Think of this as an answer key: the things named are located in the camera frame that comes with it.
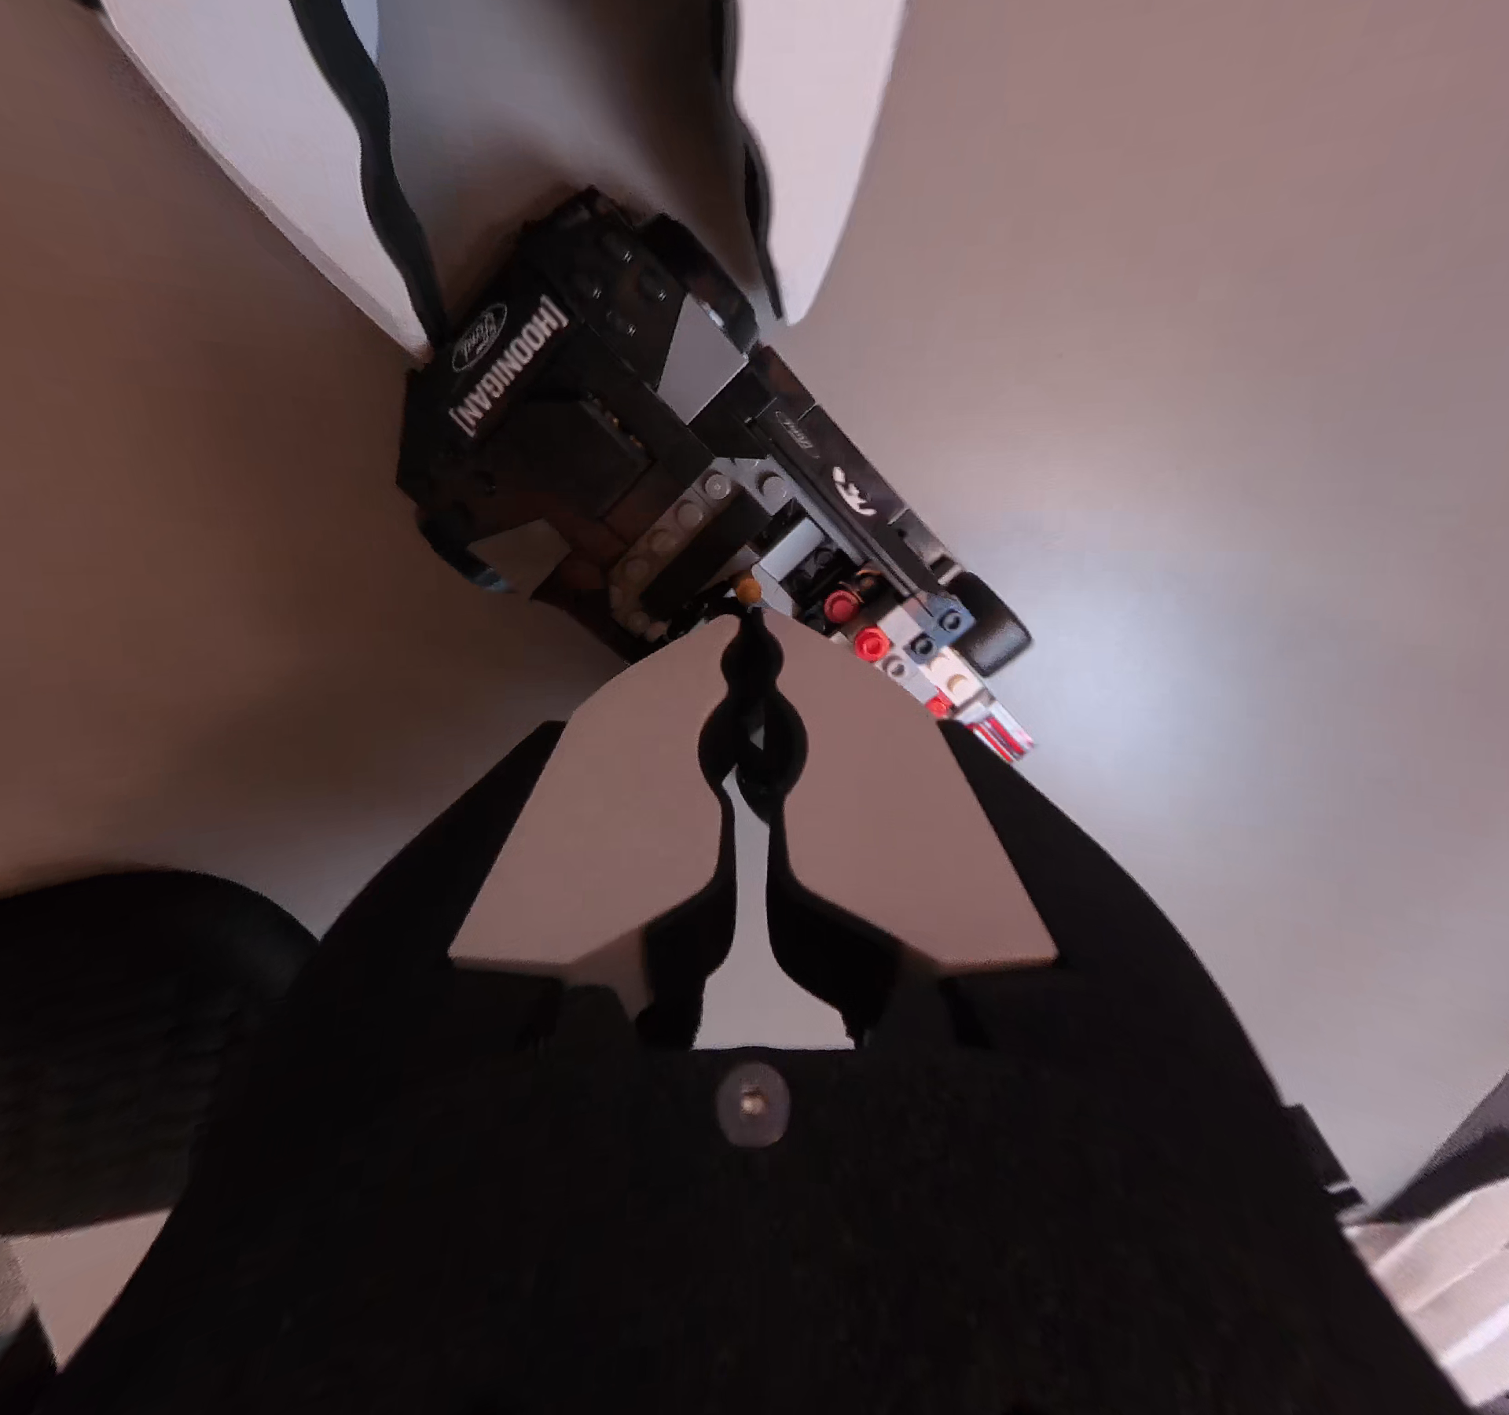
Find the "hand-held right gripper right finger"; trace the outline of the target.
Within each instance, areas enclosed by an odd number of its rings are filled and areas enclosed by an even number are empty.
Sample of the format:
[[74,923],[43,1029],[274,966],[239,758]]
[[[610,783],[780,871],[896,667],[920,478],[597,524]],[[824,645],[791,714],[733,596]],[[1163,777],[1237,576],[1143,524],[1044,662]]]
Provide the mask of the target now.
[[1055,940],[937,719],[794,620],[772,613],[766,628],[805,735],[784,801],[802,889],[946,973],[1052,964]]

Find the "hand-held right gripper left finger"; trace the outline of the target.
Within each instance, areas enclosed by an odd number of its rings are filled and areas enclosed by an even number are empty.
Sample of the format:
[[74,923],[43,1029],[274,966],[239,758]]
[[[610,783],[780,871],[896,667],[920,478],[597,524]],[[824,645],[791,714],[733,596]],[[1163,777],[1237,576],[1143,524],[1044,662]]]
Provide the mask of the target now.
[[707,885],[723,813],[698,747],[739,632],[718,617],[571,714],[450,945],[456,964],[566,972]]

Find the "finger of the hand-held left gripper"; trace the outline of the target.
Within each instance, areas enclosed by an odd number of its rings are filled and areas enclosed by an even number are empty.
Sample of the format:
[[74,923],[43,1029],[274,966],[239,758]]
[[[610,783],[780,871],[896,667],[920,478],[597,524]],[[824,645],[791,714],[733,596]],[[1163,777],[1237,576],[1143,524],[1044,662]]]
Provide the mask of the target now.
[[146,82],[321,274],[423,360],[445,305],[398,175],[379,0],[91,0]]
[[805,319],[858,197],[910,0],[718,0],[714,68],[777,319]]

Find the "black textured pad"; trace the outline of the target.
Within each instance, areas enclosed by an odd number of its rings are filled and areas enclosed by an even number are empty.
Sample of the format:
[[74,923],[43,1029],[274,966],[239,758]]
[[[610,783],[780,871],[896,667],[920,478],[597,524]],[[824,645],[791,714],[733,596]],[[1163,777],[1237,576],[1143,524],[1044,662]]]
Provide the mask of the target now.
[[2,900],[2,1230],[175,1206],[242,1049],[314,956],[272,898],[131,868]]

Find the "black lego car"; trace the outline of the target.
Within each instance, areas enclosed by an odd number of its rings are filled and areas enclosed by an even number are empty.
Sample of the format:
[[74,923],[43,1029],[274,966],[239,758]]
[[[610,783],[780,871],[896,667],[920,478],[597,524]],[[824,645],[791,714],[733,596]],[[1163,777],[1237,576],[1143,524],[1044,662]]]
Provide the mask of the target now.
[[755,582],[1001,760],[1033,749],[1000,690],[1027,626],[670,216],[585,187],[527,224],[410,376],[396,483],[470,584],[568,615],[629,665]]

